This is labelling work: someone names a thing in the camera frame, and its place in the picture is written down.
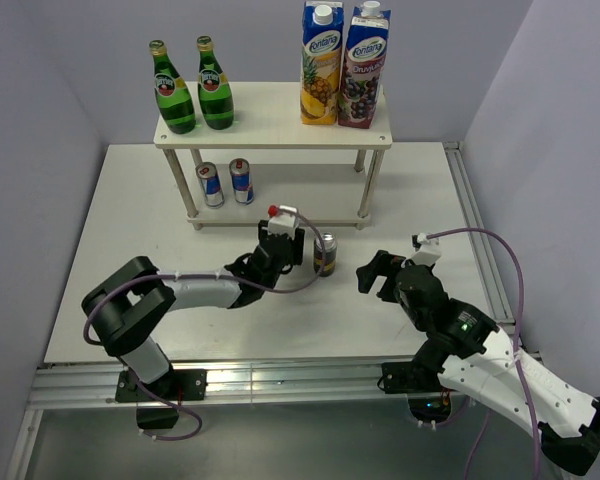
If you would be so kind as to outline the dark energy can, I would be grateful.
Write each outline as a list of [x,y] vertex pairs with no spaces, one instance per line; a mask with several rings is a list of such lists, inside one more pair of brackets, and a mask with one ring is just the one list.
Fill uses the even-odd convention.
[[333,233],[323,232],[316,237],[313,245],[313,269],[320,272],[321,277],[334,273],[337,256],[337,240]]

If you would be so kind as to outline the Red Bull can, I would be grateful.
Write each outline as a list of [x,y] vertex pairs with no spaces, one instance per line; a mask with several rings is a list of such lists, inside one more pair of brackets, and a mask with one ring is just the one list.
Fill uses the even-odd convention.
[[234,197],[237,203],[248,205],[254,199],[250,164],[246,159],[236,158],[229,163]]
[[202,162],[196,166],[196,177],[200,183],[205,204],[209,208],[220,208],[224,204],[217,167],[211,162]]

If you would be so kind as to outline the green perrier bottle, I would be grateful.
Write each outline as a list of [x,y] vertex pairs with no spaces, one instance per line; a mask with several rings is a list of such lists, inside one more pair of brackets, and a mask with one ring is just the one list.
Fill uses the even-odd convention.
[[198,100],[204,120],[211,129],[227,129],[234,121],[230,84],[216,59],[211,37],[198,37],[196,45],[200,54]]
[[154,93],[160,115],[168,129],[175,134],[186,134],[196,126],[192,96],[168,56],[162,40],[149,42],[154,64]]

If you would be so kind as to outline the green Perrier bottle front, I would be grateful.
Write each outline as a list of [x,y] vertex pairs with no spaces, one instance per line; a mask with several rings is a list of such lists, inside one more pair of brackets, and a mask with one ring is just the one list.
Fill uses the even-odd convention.
[[160,115],[168,129],[175,134],[186,134],[196,126],[192,96],[168,56],[162,40],[149,42],[154,64],[154,93]]

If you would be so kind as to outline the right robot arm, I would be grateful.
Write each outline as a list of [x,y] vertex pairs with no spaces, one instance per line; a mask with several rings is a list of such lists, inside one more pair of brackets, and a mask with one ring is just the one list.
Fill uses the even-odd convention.
[[409,361],[382,365],[387,394],[455,390],[508,418],[561,469],[585,475],[600,452],[600,396],[577,390],[523,350],[477,307],[450,297],[433,262],[385,250],[357,269],[366,294],[399,305],[426,340]]

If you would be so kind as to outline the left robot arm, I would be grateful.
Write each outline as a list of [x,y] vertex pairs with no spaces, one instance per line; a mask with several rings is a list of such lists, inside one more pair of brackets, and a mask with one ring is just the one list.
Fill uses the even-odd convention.
[[243,308],[260,300],[302,264],[304,237],[297,222],[277,229],[272,220],[262,220],[255,250],[213,272],[167,273],[148,257],[136,256],[82,300],[84,339],[125,364],[150,398],[163,399],[176,384],[172,363],[151,337],[163,317],[199,307]]

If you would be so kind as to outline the white two-tier shelf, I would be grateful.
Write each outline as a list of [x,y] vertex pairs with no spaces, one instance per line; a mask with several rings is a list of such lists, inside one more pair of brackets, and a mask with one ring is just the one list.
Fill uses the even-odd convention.
[[[363,229],[382,160],[393,139],[386,98],[381,96],[369,129],[339,125],[304,125],[300,121],[296,82],[236,82],[234,124],[213,130],[204,122],[184,135],[172,133],[158,121],[154,144],[172,171],[195,229],[209,226],[247,226],[267,215],[271,205],[297,208],[317,225]],[[194,165],[207,161],[218,170],[225,202],[209,208],[194,165],[185,166],[181,151]],[[254,199],[236,202],[229,163],[250,164]]]

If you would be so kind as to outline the grape juice carton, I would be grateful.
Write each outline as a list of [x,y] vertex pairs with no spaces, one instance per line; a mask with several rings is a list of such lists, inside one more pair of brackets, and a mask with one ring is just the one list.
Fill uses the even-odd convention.
[[338,99],[338,124],[369,129],[375,116],[386,63],[391,11],[379,1],[356,6],[345,45]]

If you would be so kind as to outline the pineapple juice carton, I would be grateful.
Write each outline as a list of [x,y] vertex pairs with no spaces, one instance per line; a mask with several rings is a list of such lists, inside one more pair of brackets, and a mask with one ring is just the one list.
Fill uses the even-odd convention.
[[304,3],[300,115],[305,125],[336,123],[343,25],[342,2]]

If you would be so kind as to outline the aluminium side rail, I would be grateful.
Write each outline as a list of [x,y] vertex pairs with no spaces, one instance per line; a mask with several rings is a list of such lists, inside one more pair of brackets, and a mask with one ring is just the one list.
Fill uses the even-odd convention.
[[[461,142],[445,142],[443,144],[444,153],[455,184],[465,224],[468,227],[483,228],[484,224],[479,207],[464,166],[461,147]],[[486,295],[489,311],[494,320],[499,323],[508,334],[512,335],[515,328],[514,312],[510,306],[500,272],[496,265],[490,238],[481,233],[470,233],[469,238]]]

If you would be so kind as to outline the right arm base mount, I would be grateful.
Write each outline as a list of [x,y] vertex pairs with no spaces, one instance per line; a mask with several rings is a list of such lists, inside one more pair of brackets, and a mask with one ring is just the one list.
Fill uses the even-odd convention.
[[412,361],[382,363],[376,386],[387,395],[405,395],[409,412],[417,422],[437,425],[451,416],[450,394],[436,374]]

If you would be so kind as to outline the aluminium front rail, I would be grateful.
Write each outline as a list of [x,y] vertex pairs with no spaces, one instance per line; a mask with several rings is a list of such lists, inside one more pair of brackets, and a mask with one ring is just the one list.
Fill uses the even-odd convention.
[[[177,362],[207,372],[202,405],[388,400],[377,387],[381,357],[235,362]],[[116,363],[54,365],[36,372],[29,410],[117,407],[123,367]]]

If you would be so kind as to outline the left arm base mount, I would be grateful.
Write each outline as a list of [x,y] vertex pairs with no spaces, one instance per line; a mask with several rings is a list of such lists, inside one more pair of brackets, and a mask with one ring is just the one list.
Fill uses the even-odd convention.
[[[186,406],[187,401],[202,401],[207,386],[207,371],[184,369],[169,371],[152,383],[143,383],[131,369],[123,370],[118,378],[114,402],[136,406],[136,425],[139,433],[155,442],[176,442],[197,436],[203,428],[202,417]],[[167,435],[182,415],[196,422],[186,434]]]

